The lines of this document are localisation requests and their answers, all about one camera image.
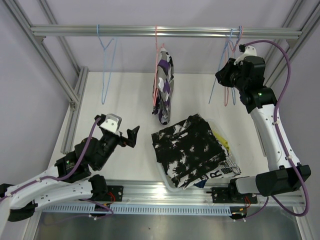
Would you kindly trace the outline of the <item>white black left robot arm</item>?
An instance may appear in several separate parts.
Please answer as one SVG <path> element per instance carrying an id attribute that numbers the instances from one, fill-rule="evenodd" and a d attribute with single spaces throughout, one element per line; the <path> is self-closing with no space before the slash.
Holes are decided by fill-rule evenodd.
<path id="1" fill-rule="evenodd" d="M 104 167 L 117 146 L 134 148 L 139 130 L 139 126 L 128 129 L 124 137 L 102 128 L 100 139 L 88 136 L 41 174 L 17 185 L 1 184 L 1 220 L 19 222 L 58 202 L 105 199 L 106 181 L 92 172 Z"/>

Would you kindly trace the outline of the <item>black white patterned trousers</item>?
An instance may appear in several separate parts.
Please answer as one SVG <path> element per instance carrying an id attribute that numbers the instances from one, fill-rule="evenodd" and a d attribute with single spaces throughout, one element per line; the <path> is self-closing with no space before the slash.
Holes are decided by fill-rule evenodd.
<path id="1" fill-rule="evenodd" d="M 186 189 L 211 178 L 210 172 L 227 159 L 209 123 L 190 115 L 151 135 L 156 161 L 176 188 Z"/>

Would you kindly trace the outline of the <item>light blue wire hanger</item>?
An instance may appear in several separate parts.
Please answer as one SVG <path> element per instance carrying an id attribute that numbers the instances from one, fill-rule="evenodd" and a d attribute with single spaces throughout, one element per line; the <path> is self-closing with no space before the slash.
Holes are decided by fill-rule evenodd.
<path id="1" fill-rule="evenodd" d="M 99 43 L 103 50 L 103 68 L 102 68 L 102 88 L 101 88 L 101 104 L 104 105 L 107 100 L 107 95 L 110 87 L 110 82 L 112 78 L 112 73 L 114 70 L 115 57 L 118 45 L 118 38 L 113 37 L 109 40 L 107 44 L 104 44 L 102 40 L 102 32 L 100 30 L 100 24 L 96 25 L 96 34 Z M 109 57 L 109 47 L 112 46 L 112 55 Z"/>

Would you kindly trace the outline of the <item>navy blue denim trousers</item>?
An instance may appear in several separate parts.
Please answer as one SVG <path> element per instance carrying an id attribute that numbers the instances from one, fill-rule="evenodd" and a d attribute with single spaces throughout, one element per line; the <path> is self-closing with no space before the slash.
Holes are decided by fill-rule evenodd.
<path id="1" fill-rule="evenodd" d="M 207 180 L 202 180 L 194 184 L 195 187 L 203 189 L 207 183 Z"/>

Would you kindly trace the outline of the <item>yellow trousers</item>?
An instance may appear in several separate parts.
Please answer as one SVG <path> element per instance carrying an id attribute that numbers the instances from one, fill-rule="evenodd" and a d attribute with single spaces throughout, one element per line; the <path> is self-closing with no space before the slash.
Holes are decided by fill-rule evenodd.
<path id="1" fill-rule="evenodd" d="M 230 151 L 230 146 L 229 143 L 226 139 L 224 139 L 220 134 L 218 134 L 217 132 L 213 133 L 215 138 L 218 140 L 218 142 L 226 149 L 227 152 Z"/>

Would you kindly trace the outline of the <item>pink hanger with newsprint trousers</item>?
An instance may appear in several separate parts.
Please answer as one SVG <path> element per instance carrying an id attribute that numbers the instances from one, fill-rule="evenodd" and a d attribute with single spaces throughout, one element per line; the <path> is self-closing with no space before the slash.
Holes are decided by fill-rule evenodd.
<path id="1" fill-rule="evenodd" d="M 231 30 L 229 37 L 225 41 L 224 57 L 225 57 L 225 63 L 227 66 L 227 77 L 230 77 L 231 70 L 232 70 L 230 57 L 232 57 L 232 58 L 235 57 L 235 50 L 234 50 L 235 45 L 232 41 L 232 35 L 233 35 L 233 30 Z M 235 106 L 236 105 L 236 91 L 233 87 L 231 87 L 231 81 L 228 78 L 227 87 L 224 88 L 224 106 L 225 107 L 227 107 L 229 104 L 230 89 L 231 89 L 232 104 Z"/>

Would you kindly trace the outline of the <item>newsprint patterned trousers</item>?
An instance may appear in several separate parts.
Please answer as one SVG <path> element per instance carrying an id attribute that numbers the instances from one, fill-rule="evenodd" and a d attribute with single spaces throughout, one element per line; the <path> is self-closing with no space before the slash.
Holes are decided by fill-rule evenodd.
<path id="1" fill-rule="evenodd" d="M 216 168 L 210 170 L 200 177 L 201 183 L 206 183 L 210 179 L 233 178 L 242 173 L 240 167 L 228 156 L 221 161 Z"/>

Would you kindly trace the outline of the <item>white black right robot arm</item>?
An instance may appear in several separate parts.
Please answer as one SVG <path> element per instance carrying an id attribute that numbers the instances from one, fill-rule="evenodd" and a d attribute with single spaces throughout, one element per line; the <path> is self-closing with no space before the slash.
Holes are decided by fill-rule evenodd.
<path id="1" fill-rule="evenodd" d="M 292 150 L 276 109 L 274 91 L 264 85 L 265 60 L 249 55 L 237 61 L 229 58 L 215 76 L 219 84 L 236 88 L 240 101 L 250 114 L 260 145 L 267 158 L 268 171 L 255 176 L 240 177 L 230 182 L 228 198 L 240 202 L 246 194 L 264 197 L 297 191 L 301 186 L 300 174 L 306 181 L 311 175 L 308 165 L 302 165 Z"/>

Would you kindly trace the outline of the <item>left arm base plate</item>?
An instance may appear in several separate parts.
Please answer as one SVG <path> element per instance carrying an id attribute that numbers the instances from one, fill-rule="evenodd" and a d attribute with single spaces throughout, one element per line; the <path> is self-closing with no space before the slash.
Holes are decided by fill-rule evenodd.
<path id="1" fill-rule="evenodd" d="M 108 192 L 104 195 L 103 201 L 122 202 L 124 196 L 124 187 L 122 185 L 108 185 Z"/>

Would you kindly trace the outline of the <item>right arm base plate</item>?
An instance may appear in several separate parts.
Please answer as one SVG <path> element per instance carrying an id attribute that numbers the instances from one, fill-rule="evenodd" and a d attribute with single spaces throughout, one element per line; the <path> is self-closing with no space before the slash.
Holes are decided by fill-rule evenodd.
<path id="1" fill-rule="evenodd" d="M 252 193 L 239 193 L 230 187 L 212 187 L 206 192 L 215 204 L 257 204 L 258 198 Z"/>

